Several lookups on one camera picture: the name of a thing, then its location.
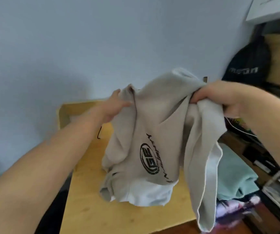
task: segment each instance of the white fabric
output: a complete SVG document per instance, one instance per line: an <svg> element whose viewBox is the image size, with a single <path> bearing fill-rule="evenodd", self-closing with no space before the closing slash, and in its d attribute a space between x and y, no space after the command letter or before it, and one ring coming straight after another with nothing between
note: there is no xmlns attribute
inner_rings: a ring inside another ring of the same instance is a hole
<svg viewBox="0 0 280 234"><path fill-rule="evenodd" d="M121 91L120 97L134 105L112 121L114 133L102 160L107 175L100 194L105 200L165 205L183 164L198 225L205 232L213 228L222 156L217 140L226 128L221 105L208 99L189 104L204 85L175 69L141 90L129 85Z"/></svg>

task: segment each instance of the wooden table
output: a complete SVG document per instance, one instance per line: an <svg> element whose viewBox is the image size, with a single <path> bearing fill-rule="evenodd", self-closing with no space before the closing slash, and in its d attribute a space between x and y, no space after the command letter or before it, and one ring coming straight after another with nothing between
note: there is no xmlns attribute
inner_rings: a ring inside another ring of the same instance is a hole
<svg viewBox="0 0 280 234"><path fill-rule="evenodd" d="M96 102L64 104L58 110L58 126L63 128L70 116L80 115ZM99 137L91 142L76 165L64 211L61 234L133 233L147 234L194 220L189 190L183 172L165 206L137 207L127 202L106 202L99 196L105 177L101 159L113 132L110 123L103 125Z"/></svg>

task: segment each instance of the wall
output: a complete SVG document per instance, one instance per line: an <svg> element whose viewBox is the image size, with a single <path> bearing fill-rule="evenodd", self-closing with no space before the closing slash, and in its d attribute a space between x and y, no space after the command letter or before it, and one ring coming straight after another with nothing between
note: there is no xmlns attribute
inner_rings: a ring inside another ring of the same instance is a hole
<svg viewBox="0 0 280 234"><path fill-rule="evenodd" d="M0 0L0 173L68 101L142 87L173 67L221 78L252 0Z"/></svg>

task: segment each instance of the black oval logo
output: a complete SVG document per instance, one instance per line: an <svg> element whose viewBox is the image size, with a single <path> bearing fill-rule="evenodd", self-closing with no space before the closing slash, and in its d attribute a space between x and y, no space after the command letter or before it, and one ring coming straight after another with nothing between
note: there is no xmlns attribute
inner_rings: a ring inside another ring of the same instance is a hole
<svg viewBox="0 0 280 234"><path fill-rule="evenodd" d="M147 143L143 143L140 148L140 159L145 170L151 175L159 173L158 160Z"/></svg>

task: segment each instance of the teal folded shirt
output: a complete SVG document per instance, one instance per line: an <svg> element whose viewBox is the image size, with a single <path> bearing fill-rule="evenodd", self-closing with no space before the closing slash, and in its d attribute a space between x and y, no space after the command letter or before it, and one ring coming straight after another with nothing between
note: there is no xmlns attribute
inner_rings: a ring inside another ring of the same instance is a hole
<svg viewBox="0 0 280 234"><path fill-rule="evenodd" d="M219 144L223 156L218 165L217 199L243 198L259 190L255 184L258 175L227 145Z"/></svg>

